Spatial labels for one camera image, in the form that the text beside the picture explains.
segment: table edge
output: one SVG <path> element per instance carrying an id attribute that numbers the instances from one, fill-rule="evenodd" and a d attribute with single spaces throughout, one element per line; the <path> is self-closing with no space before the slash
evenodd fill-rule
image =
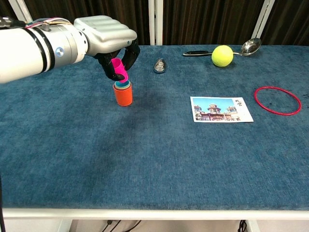
<path id="1" fill-rule="evenodd" d="M 121 220 L 309 220 L 309 211 L 293 210 L 121 210 L 4 208 L 5 219 Z"/>

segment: red ring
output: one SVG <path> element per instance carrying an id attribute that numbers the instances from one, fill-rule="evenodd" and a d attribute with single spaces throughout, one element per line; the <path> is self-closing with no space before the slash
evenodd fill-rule
<path id="1" fill-rule="evenodd" d="M 257 93 L 258 91 L 262 90 L 262 89 L 265 89 L 265 88 L 272 88 L 272 89 L 277 89 L 277 90 L 280 90 L 282 92 L 285 92 L 289 95 L 291 95 L 297 102 L 298 102 L 298 109 L 294 112 L 291 112 L 291 113 L 282 113 L 282 112 L 278 112 L 278 111 L 274 111 L 274 110 L 271 110 L 269 108 L 267 108 L 266 106 L 262 105 L 262 103 L 258 100 L 257 98 Z M 265 110 L 273 113 L 273 114 L 277 114 L 277 115 L 283 115 L 283 116 L 291 116 L 291 115 L 296 115 L 297 113 L 299 113 L 299 111 L 301 110 L 301 101 L 300 99 L 294 95 L 293 93 L 283 89 L 283 88 L 279 88 L 279 87 L 274 87 L 274 86 L 263 86 L 263 87 L 260 87 L 258 88 L 255 92 L 254 92 L 254 99 L 256 100 L 256 102 Z"/>

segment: yellow ball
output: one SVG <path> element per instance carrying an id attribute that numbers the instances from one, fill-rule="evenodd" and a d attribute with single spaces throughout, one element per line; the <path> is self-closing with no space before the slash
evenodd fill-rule
<path id="1" fill-rule="evenodd" d="M 229 46 L 221 45 L 214 49 L 211 55 L 214 65 L 225 67 L 233 60 L 233 51 Z"/>

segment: robot finger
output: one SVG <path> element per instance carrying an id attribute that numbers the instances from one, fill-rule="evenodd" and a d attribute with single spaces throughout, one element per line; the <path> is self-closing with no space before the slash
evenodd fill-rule
<path id="1" fill-rule="evenodd" d="M 138 45 L 137 39 L 132 41 L 132 44 L 126 47 L 125 55 L 122 58 L 122 63 L 124 64 L 125 70 L 129 70 L 135 63 L 137 57 L 140 54 L 140 47 Z"/>
<path id="2" fill-rule="evenodd" d="M 112 58 L 115 58 L 119 54 L 119 52 L 120 52 L 120 49 L 117 50 L 117 51 L 112 52 L 111 53 L 112 54 Z"/>
<path id="3" fill-rule="evenodd" d="M 94 56 L 95 59 L 102 65 L 102 68 L 108 78 L 113 81 L 124 80 L 125 77 L 121 74 L 116 74 L 115 69 L 112 65 L 112 53 L 98 53 Z"/>

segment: building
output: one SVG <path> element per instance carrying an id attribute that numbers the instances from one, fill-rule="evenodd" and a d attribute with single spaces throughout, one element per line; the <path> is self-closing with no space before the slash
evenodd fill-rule
<path id="1" fill-rule="evenodd" d="M 239 121 L 240 117 L 236 107 L 228 107 L 226 113 L 221 113 L 221 109 L 216 104 L 210 104 L 208 112 L 203 112 L 198 105 L 194 106 L 195 117 L 198 121 Z"/>

